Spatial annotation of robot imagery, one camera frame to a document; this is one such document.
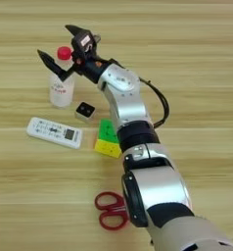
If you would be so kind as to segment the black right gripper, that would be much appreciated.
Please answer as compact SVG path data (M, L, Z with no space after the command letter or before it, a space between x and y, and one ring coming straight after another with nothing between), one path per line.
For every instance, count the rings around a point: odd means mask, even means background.
M65 25L65 28L79 41L89 41L89 32L87 29L78 27L76 25ZM99 78L103 72L111 65L116 64L120 66L120 63L115 59L105 60L100 57L86 57L82 58L77 52L71 53L73 60L73 67L68 70L62 69L55 60L46 52L41 50L37 51L43 64L55 74L61 81L68 79L74 72L79 75L84 75L86 78L97 84Z

